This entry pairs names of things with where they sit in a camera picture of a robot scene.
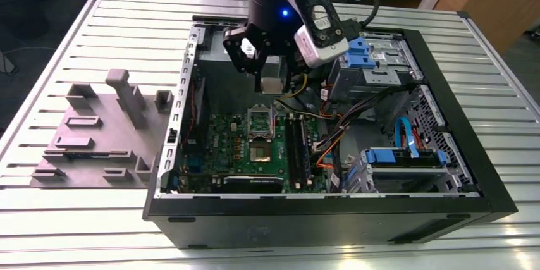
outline ram slot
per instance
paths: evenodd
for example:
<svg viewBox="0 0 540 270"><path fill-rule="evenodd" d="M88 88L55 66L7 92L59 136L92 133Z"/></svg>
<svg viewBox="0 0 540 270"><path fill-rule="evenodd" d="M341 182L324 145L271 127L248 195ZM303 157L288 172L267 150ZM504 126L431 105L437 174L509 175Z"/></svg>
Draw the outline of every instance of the ram slot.
<svg viewBox="0 0 540 270"><path fill-rule="evenodd" d="M289 184L295 189L309 185L312 169L303 117L289 116L285 124Z"/></svg>

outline aluminum extrusion table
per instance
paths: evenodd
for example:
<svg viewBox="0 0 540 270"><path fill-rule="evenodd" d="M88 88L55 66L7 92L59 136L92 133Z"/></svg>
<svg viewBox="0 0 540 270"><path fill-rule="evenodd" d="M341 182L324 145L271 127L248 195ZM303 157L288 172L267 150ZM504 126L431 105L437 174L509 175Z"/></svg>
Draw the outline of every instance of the aluminum extrusion table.
<svg viewBox="0 0 540 270"><path fill-rule="evenodd" d="M343 17L371 8L337 4ZM520 212L421 245L175 248L141 220L145 190L29 188L64 95L109 68L143 94L173 89L192 15L247 15L245 0L88 0L0 140L0 267L64 269L533 269L540 264L540 111L477 27L456 13L381 8L373 26L419 30Z"/></svg>

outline black computer chassis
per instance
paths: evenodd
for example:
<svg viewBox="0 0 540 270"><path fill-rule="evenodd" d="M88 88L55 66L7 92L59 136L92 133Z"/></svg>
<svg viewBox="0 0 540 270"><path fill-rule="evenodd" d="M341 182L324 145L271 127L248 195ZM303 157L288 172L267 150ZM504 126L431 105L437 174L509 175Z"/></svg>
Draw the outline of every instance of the black computer chassis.
<svg viewBox="0 0 540 270"><path fill-rule="evenodd" d="M153 170L143 219L180 249L424 243L517 212L419 31L401 33L424 74L480 197L156 199Z"/></svg>

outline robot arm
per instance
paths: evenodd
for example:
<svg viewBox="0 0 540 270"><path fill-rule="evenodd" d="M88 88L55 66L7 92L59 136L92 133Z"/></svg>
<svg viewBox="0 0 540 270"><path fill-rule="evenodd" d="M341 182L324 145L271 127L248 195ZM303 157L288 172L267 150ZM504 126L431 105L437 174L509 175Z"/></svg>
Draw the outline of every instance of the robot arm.
<svg viewBox="0 0 540 270"><path fill-rule="evenodd" d="M255 75L255 91L261 91L261 70L268 56L287 63L284 92L292 76L332 61L348 50L361 24L341 23L329 0L249 0L245 27L224 33L224 47L239 72ZM249 58L240 49L247 39L255 48Z"/></svg>

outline open computer tower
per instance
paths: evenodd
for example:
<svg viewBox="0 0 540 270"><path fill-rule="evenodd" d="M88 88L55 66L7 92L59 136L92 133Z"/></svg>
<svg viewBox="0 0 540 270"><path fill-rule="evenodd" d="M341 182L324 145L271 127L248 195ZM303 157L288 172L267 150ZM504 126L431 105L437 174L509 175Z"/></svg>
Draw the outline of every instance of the open computer tower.
<svg viewBox="0 0 540 270"><path fill-rule="evenodd" d="M417 31L363 33L319 71L323 85L309 74L312 85L287 101L292 112L253 92L229 61L223 31L239 25L196 21L189 32L144 207L177 248L423 243L517 211ZM281 88L281 64L269 58L267 91ZM305 113L323 109L337 120L340 106L399 84L411 89L347 126L337 157L320 156L332 120ZM397 120L415 129L420 158L401 145Z"/></svg>

